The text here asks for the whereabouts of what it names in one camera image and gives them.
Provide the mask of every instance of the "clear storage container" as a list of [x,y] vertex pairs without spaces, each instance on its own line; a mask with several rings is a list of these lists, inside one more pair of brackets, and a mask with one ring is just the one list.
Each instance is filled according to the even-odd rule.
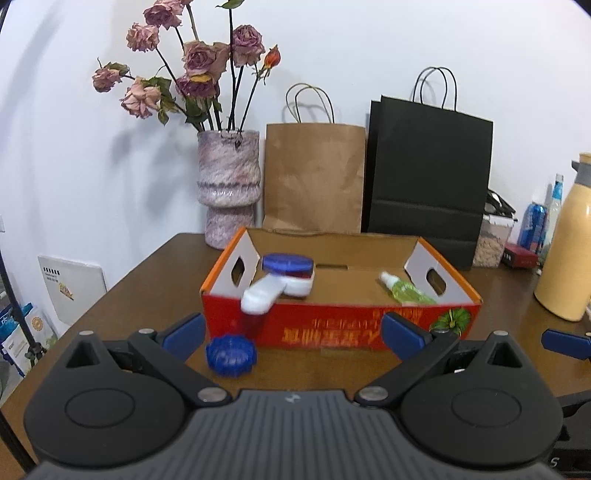
[[517,220],[498,215],[483,215],[473,267],[496,268],[501,263],[505,244]]

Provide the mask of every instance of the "metal screw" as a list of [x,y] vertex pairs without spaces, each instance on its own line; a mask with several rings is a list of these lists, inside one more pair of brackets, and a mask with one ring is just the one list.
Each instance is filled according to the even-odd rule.
[[365,387],[359,390],[359,396],[365,401],[382,401],[388,398],[388,390],[384,387]]
[[226,399],[228,394],[220,387],[206,387],[199,390],[197,398],[206,403],[218,403]]

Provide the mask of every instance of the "green bottle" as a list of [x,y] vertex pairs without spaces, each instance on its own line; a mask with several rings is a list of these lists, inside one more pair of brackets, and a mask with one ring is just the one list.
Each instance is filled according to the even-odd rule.
[[402,304],[437,305],[435,300],[425,295],[412,283],[400,280],[396,275],[390,275],[388,272],[381,272],[379,279],[384,285],[386,285],[388,290],[390,290],[394,300],[399,301]]

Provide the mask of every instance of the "pink marble vase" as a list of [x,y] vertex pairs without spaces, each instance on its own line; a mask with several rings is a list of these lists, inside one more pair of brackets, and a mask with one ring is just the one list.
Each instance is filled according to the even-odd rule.
[[261,198],[259,132],[199,132],[199,202],[206,205],[205,242],[224,249],[242,226],[254,226]]

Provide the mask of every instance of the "blue gripper pad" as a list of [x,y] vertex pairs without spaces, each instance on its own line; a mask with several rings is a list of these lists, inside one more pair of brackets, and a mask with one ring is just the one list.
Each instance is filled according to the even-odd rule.
[[201,313],[192,313],[156,336],[162,348],[181,362],[186,362],[204,340],[205,317]]
[[587,336],[548,329],[542,334],[542,345],[546,350],[579,360],[591,357],[591,338]]
[[418,353],[433,337],[398,313],[389,312],[382,318],[382,340],[403,362]]

